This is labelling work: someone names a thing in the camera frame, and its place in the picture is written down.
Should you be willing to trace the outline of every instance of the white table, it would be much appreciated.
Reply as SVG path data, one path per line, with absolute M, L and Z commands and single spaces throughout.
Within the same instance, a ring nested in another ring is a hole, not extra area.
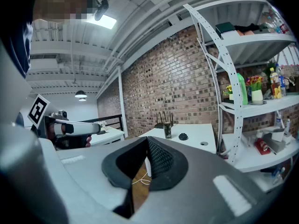
M 93 134 L 92 135 L 92 141 L 90 142 L 90 144 L 93 145 L 104 145 L 107 143 L 111 143 L 115 140 L 125 140 L 124 139 L 124 133 L 121 130 L 118 129 L 114 129 L 112 127 L 107 126 L 105 128 L 106 132 L 105 134 L 101 134 L 101 135 L 97 135 L 97 134 Z
M 178 136 L 181 133 L 185 133 L 188 135 L 187 140 L 180 140 Z M 142 135 L 144 136 L 154 136 L 158 138 L 165 139 L 164 129 L 152 129 Z M 215 137 L 213 133 L 213 128 L 211 124 L 202 124 L 202 125 L 181 125 L 177 124 L 171 128 L 171 139 L 177 143 L 185 144 L 191 147 L 199 148 L 213 154 L 216 153 L 216 144 Z M 207 142 L 208 145 L 201 145 L 202 142 Z M 151 176 L 150 170 L 150 161 L 148 158 L 145 159 L 145 166 L 148 172 L 148 175 Z

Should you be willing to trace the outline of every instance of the brick wall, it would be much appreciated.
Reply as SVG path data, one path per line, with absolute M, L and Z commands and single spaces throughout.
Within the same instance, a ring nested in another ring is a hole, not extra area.
M 194 26 L 181 30 L 156 45 L 122 73 L 129 135 L 139 136 L 152 129 L 158 111 L 171 111 L 174 122 L 179 124 L 211 123 L 217 133 L 219 121 L 215 87 L 196 37 Z M 218 56 L 216 48 L 210 48 L 209 53 Z M 262 74 L 263 69 L 264 66 L 255 66 L 241 68 L 237 72 L 247 78 Z M 222 92 L 229 85 L 229 78 L 226 72 L 217 76 Z M 266 90 L 266 79 L 262 90 Z M 98 106 L 99 117 L 120 113 L 117 80 L 100 96 Z M 298 107 L 289 110 L 295 113 Z M 243 129 L 250 131 L 273 124 L 274 113 L 269 113 L 244 119 Z M 293 134 L 297 129 L 298 115 L 292 121 Z M 232 133 L 233 130 L 234 116 L 223 112 L 223 132 Z

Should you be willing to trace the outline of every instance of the metal shelving unit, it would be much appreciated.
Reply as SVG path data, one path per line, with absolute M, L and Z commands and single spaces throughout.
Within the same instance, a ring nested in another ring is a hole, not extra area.
M 219 111 L 217 151 L 223 140 L 227 149 L 230 149 L 228 162 L 242 172 L 257 171 L 279 164 L 299 152 L 299 143 L 295 140 L 279 154 L 268 154 L 267 157 L 260 155 L 253 144 L 248 146 L 248 140 L 242 134 L 244 118 L 299 104 L 299 96 L 267 100 L 267 104 L 261 106 L 242 105 L 242 93 L 235 70 L 239 67 L 268 62 L 290 43 L 296 42 L 296 39 L 284 34 L 258 34 L 221 39 L 214 30 L 216 24 L 227 21 L 240 26 L 248 26 L 251 23 L 257 24 L 264 6 L 268 5 L 266 0 L 220 0 L 196 8 L 188 4 L 184 5 L 193 19 L 198 34 L 198 42 L 205 53 L 215 84 Z M 207 52 L 206 46 L 213 43 L 219 50 L 218 58 Z M 234 104 L 221 102 L 216 74 L 221 71 L 228 73 L 234 94 Z M 232 113 L 235 116 L 233 134 L 222 135 L 222 111 Z M 261 182 L 262 175 L 252 176 L 257 176 Z

